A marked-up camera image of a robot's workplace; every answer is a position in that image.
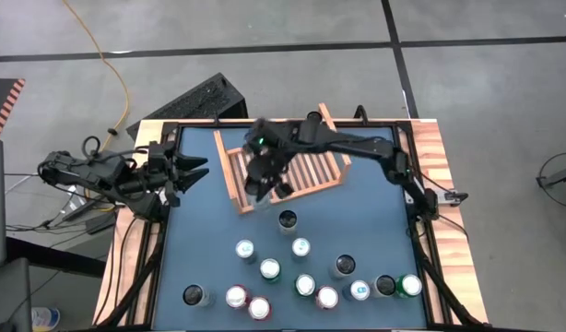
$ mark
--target soda can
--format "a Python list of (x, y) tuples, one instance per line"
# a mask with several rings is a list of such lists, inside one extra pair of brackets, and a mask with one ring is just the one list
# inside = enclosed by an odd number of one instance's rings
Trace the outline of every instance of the soda can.
[(251, 294), (243, 285), (234, 285), (226, 291), (226, 303), (230, 308), (241, 309), (250, 304)]
[(265, 321), (271, 316), (271, 303), (264, 297), (255, 297), (248, 305), (248, 314), (255, 321)]
[(411, 274), (400, 276), (395, 281), (395, 292), (401, 298), (413, 298), (422, 291), (419, 277)]
[(261, 276), (267, 282), (277, 282), (281, 274), (281, 266), (276, 259), (267, 258), (261, 262)]
[(370, 293), (369, 285), (363, 280), (353, 281), (342, 289), (342, 295), (349, 301), (365, 301)]
[(338, 304), (338, 293), (330, 286), (322, 286), (316, 292), (316, 305), (320, 309), (331, 310)]
[(295, 291), (301, 297), (311, 296), (316, 289), (316, 282), (312, 276), (308, 274), (300, 274), (297, 278), (295, 278), (294, 283)]
[(291, 245), (291, 258), (295, 262), (303, 262), (310, 253), (310, 242), (304, 238), (298, 238), (293, 241)]
[(373, 297), (392, 296), (395, 294), (395, 280), (388, 275), (381, 275), (371, 282), (370, 288)]
[(184, 289), (183, 301), (190, 306), (204, 307), (213, 304), (214, 296), (199, 285), (189, 285)]
[(298, 225), (298, 216), (295, 212), (285, 210), (279, 214), (279, 230), (283, 235), (291, 235), (295, 233), (296, 226)]
[(348, 277), (355, 271), (355, 260), (350, 255), (340, 255), (330, 268), (330, 277), (342, 279)]
[(236, 243), (236, 255), (246, 264), (256, 262), (257, 254), (254, 250), (254, 244), (250, 240), (241, 240)]

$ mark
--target can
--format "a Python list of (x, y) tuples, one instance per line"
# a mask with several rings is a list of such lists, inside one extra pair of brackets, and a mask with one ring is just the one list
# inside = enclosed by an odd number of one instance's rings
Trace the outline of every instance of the can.
[(261, 276), (268, 282), (277, 282), (281, 275), (281, 266), (276, 259), (267, 258), (261, 262)]
[(241, 240), (236, 243), (236, 255), (241, 258), (244, 263), (252, 264), (256, 262), (256, 251), (254, 244), (250, 240)]
[(291, 235), (295, 233), (296, 226), (298, 225), (298, 216), (295, 212), (285, 210), (279, 214), (279, 230), (283, 235)]
[(295, 291), (302, 297), (309, 297), (316, 289), (316, 282), (312, 276), (308, 274), (300, 274), (295, 278)]
[(248, 314), (255, 321), (265, 321), (271, 316), (271, 303), (264, 297), (255, 297), (248, 305)]
[(189, 285), (183, 291), (183, 301), (190, 306), (205, 307), (213, 304), (214, 296), (199, 285)]
[(311, 250), (310, 242), (304, 238), (297, 238), (291, 244), (291, 258), (295, 262), (303, 262)]
[(330, 268), (330, 277), (342, 279), (348, 277), (355, 271), (355, 260), (350, 255), (340, 255)]
[(226, 291), (226, 303), (230, 308), (241, 309), (250, 304), (251, 294), (243, 285), (234, 285)]
[(60, 323), (60, 311), (56, 308), (31, 308), (31, 324), (34, 332), (48, 332)]
[(320, 309), (331, 310), (338, 304), (338, 293), (330, 286), (322, 286), (316, 291), (316, 305)]
[(395, 280), (388, 275), (381, 275), (371, 282), (371, 295), (373, 297), (388, 297), (395, 294)]
[(353, 281), (342, 289), (343, 296), (349, 301), (365, 301), (370, 293), (369, 285), (363, 280)]
[(422, 291), (422, 282), (419, 277), (407, 274), (395, 281), (395, 292), (401, 298), (413, 298)]

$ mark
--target dark floor mat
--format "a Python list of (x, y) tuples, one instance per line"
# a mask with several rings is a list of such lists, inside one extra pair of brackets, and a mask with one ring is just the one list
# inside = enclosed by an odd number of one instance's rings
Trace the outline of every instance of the dark floor mat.
[(25, 79), (0, 78), (0, 134), (5, 128), (6, 120), (13, 111), (13, 106), (23, 86), (25, 86)]

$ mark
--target wooden table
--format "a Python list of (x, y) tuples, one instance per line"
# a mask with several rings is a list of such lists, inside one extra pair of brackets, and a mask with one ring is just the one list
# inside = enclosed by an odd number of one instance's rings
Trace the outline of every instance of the wooden table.
[[(274, 121), (287, 121), (298, 119), (275, 119)], [(232, 123), (252, 123), (254, 119), (223, 119), (220, 120), (223, 124)], [(335, 119), (335, 122), (355, 122), (357, 124), (360, 119)], [(454, 188), (454, 184), (449, 171), (449, 164), (445, 155), (445, 150), (442, 144), (441, 133), (439, 125), (433, 119), (370, 119), (370, 122), (382, 121), (406, 121), (411, 123), (413, 130), (414, 141), (416, 145), (417, 154), (419, 157), (419, 165), (422, 171), (434, 180), (437, 184), (445, 188)], [(182, 119), (182, 120), (143, 120), (139, 126), (139, 131), (136, 139), (136, 146), (147, 145), (150, 141), (160, 142), (163, 137), (163, 129), (166, 130), (165, 124), (212, 124), (214, 120), (208, 119)], [(169, 134), (169, 139), (174, 139), (174, 133)], [(133, 158), (141, 165), (147, 159), (147, 155), (135, 154)], [(425, 182), (425, 186), (432, 188), (433, 184)], [(440, 212), (445, 217), (463, 225), (461, 213), (458, 207), (440, 206)], [(119, 270), (119, 255), (121, 249), (121, 242), (125, 236), (125, 231), (133, 219), (131, 211), (127, 208), (119, 212), (117, 219), (114, 246), (110, 250), (110, 256), (107, 259), (107, 268), (105, 276), (103, 277), (99, 301), (97, 303), (96, 314), (99, 313), (103, 306), (103, 301), (111, 283), (111, 291), (109, 298), (102, 308), (99, 322), (104, 320), (115, 306), (115, 292), (119, 288), (119, 302), (125, 292), (129, 289), (134, 281), (136, 272), (136, 264), (140, 252), (140, 246), (143, 241), (144, 222), (137, 220), (127, 234), (127, 239), (124, 248), (124, 259), (122, 263), (121, 276), (118, 275)], [(484, 304), (482, 302), (481, 293), (479, 291), (478, 279), (476, 277), (476, 270), (474, 269), (474, 262), (469, 250), (469, 244), (466, 237), (459, 230), (453, 228), (441, 219), (433, 222), (434, 235), (436, 245), (439, 252), (441, 261), (441, 268), (444, 280), (454, 292), (459, 301), (467, 308), (475, 318), (482, 322), (487, 322)], [(156, 235), (158, 234), (158, 225), (152, 226), (150, 238), (148, 241), (147, 255), (156, 243)], [(420, 238), (425, 250), (428, 252), (428, 239), (426, 236)], [(111, 252), (114, 251), (114, 266), (113, 275), (111, 276)], [(435, 323), (442, 323), (443, 317), (441, 313), (441, 306), (439, 303), (439, 296), (432, 281), (427, 278), (429, 282), (430, 291), (430, 304), (433, 312)], [(134, 324), (144, 323), (147, 295), (149, 291), (149, 278), (142, 287), (137, 301), (136, 315)]]

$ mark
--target concrete floor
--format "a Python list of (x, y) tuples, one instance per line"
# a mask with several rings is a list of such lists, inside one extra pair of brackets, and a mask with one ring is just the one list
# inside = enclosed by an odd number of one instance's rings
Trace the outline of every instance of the concrete floor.
[[(76, 11), (105, 51), (388, 41), (379, 1), (79, 1)], [(566, 0), (392, 0), (403, 41), (566, 35)], [(0, 55), (94, 52), (60, 0), (0, 1)], [(495, 326), (566, 331), (566, 208), (535, 185), (538, 168), (566, 151), (566, 43), (405, 49), (423, 118), (438, 118), (462, 206), (478, 281)], [(222, 54), (115, 59), (132, 96), (128, 123), (222, 72), (251, 116), (302, 116), (324, 101), (334, 115), (363, 104), (373, 117), (407, 117), (391, 50)], [(34, 172), (51, 150), (78, 153), (123, 109), (116, 78), (100, 61), (0, 63), (24, 77), (1, 138), (7, 172)], [(127, 135), (112, 148), (129, 148)], [(566, 164), (557, 160), (549, 169)], [(16, 179), (7, 179), (11, 185)], [(554, 193), (566, 202), (566, 185)], [(9, 223), (37, 224), (67, 196), (33, 179), (7, 196)], [(35, 243), (63, 238), (16, 234)], [(109, 238), (79, 239), (104, 253)], [(47, 278), (35, 272), (32, 282)], [(99, 281), (54, 279), (34, 298), (88, 325)], [(84, 291), (92, 301), (65, 297)]]

